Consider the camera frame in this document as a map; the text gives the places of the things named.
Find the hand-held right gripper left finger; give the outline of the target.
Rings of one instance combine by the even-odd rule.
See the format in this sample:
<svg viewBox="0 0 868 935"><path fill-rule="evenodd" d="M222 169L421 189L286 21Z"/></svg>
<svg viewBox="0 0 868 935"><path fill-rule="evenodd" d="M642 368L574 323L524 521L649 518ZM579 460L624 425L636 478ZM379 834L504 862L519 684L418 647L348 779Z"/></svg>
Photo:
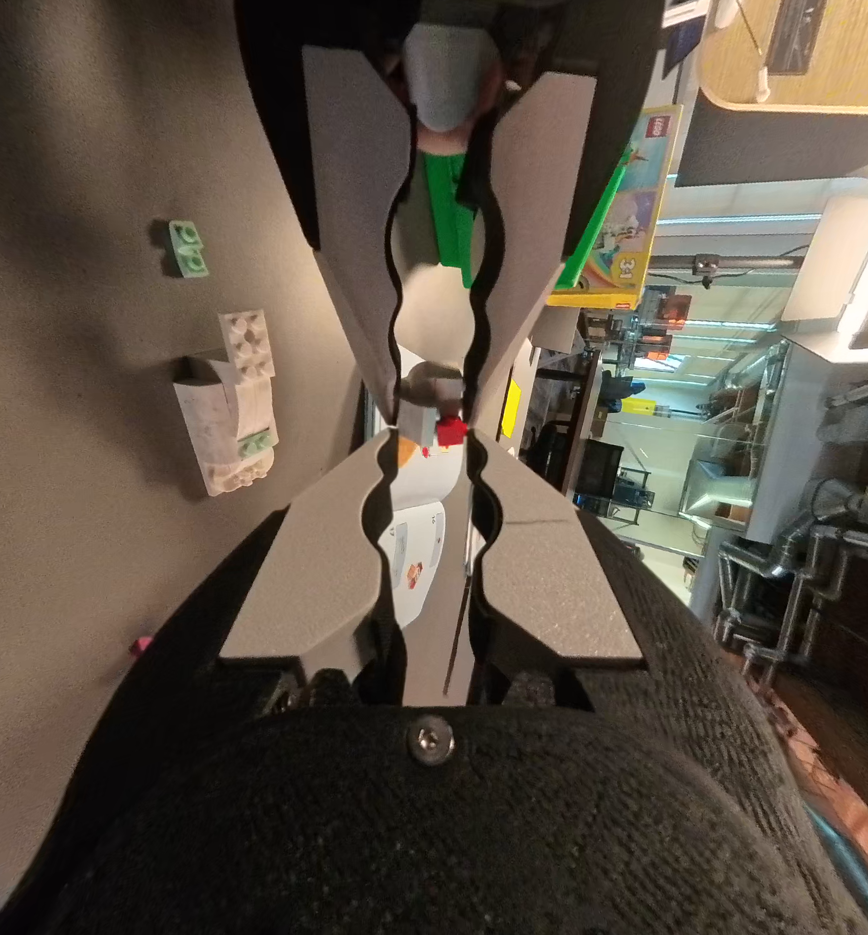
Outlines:
<svg viewBox="0 0 868 935"><path fill-rule="evenodd" d="M322 670L354 680L370 662L396 453L384 429L289 504L221 661L283 662L304 683Z"/></svg>

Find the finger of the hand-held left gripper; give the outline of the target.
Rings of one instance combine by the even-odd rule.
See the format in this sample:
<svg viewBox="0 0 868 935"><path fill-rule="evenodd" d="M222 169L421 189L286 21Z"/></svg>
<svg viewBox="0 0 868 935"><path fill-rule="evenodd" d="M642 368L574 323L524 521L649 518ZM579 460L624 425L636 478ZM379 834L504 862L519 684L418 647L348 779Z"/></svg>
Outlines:
<svg viewBox="0 0 868 935"><path fill-rule="evenodd" d="M493 123L470 156L469 194L483 220L471 287L464 416L474 426L504 385L563 270L568 220L596 79L546 72Z"/></svg>
<svg viewBox="0 0 868 935"><path fill-rule="evenodd" d="M314 252L358 370L396 423L403 290L391 231L413 172L409 111L363 53L305 45L302 70L319 246Z"/></svg>

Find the yellow toy set box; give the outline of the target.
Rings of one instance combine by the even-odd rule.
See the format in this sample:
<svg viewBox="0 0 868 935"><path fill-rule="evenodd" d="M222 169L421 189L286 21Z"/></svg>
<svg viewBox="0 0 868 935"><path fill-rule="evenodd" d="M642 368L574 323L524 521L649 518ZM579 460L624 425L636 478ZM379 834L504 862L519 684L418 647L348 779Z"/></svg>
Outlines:
<svg viewBox="0 0 868 935"><path fill-rule="evenodd" d="M634 310L642 296L683 108L643 110L547 299L552 308Z"/></svg>

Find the open instruction booklet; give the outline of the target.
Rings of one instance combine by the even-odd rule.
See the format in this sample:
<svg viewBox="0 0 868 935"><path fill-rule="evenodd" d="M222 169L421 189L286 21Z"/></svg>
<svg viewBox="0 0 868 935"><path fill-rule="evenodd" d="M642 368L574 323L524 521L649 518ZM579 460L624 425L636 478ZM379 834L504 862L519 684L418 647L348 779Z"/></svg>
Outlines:
<svg viewBox="0 0 868 935"><path fill-rule="evenodd" d="M399 438L396 454L393 518L379 545L388 561L395 618L406 629L421 614L440 566L447 538L443 502L459 481L464 447L423 447Z"/></svg>

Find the person's left hand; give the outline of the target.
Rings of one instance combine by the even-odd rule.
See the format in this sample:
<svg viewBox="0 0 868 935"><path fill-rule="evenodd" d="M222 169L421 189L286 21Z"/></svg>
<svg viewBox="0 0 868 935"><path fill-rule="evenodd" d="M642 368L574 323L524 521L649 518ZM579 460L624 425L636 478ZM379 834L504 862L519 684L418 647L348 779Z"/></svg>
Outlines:
<svg viewBox="0 0 868 935"><path fill-rule="evenodd" d="M469 146L472 128L460 124L449 131L435 131L424 123L417 124L417 147L425 154L438 157L463 155Z"/></svg>

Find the mint green lego piece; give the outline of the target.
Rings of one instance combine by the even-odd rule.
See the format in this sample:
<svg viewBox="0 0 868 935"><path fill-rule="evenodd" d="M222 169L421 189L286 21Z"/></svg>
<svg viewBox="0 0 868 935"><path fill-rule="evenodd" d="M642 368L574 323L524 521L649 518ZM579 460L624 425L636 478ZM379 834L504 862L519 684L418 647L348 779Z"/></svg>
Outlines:
<svg viewBox="0 0 868 935"><path fill-rule="evenodd" d="M168 223L170 248L174 265L183 279L203 279L208 276L204 259L204 243L195 224L187 220Z"/></svg>

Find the grey and red lego assembly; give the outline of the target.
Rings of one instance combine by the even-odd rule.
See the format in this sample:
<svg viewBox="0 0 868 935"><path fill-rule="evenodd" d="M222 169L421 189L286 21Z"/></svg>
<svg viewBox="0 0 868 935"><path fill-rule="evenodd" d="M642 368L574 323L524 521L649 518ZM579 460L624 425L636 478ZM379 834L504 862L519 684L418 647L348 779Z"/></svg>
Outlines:
<svg viewBox="0 0 868 935"><path fill-rule="evenodd" d="M460 443L466 433L464 378L459 368L422 361L398 386L396 427L403 438L428 450Z"/></svg>

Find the white lego assembly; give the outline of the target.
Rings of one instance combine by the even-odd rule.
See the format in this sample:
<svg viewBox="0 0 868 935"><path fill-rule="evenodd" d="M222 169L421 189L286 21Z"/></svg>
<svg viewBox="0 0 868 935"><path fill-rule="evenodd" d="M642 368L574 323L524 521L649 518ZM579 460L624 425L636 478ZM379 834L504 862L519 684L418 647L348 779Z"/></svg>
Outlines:
<svg viewBox="0 0 868 935"><path fill-rule="evenodd" d="M185 357L173 381L209 497L263 480L279 441L264 310L222 313L218 323L221 344Z"/></svg>

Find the silver metal duct pipes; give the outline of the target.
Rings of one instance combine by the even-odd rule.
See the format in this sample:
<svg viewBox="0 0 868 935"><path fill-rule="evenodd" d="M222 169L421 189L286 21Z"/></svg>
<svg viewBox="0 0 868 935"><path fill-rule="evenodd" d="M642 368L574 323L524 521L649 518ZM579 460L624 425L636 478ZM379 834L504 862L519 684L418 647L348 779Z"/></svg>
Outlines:
<svg viewBox="0 0 868 935"><path fill-rule="evenodd" d="M825 606L841 599L852 561L868 561L868 486L825 478L811 487L806 506L765 555L736 542L718 552L714 638L723 646L742 643L743 674L757 672L762 692L779 671L810 665ZM781 621L748 619L759 584L786 580Z"/></svg>

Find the green plastic bin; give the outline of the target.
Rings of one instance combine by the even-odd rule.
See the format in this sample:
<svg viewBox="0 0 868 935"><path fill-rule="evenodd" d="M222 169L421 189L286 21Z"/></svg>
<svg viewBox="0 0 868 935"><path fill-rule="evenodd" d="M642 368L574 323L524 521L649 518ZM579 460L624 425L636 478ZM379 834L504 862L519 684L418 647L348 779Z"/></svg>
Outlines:
<svg viewBox="0 0 868 935"><path fill-rule="evenodd" d="M557 281L557 290L577 286L578 279L588 260L591 250L601 234L606 216L615 200L615 195L625 180L628 168L645 158L638 149L627 147L616 170L608 182L600 202L597 204L573 254L565 263ZM429 201L435 224L440 264L460 270L462 282L469 289L474 281L472 271L472 233L475 212L461 204L456 191L464 168L465 157L424 155L428 181Z"/></svg>

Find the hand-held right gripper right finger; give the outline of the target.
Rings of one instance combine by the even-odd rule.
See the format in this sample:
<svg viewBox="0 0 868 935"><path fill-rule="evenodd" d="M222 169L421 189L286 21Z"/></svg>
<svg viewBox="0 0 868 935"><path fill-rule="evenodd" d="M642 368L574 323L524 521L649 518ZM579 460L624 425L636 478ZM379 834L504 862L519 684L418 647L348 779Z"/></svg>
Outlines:
<svg viewBox="0 0 868 935"><path fill-rule="evenodd" d="M558 677L643 667L577 508L477 429L467 436L474 559L469 634L481 669Z"/></svg>

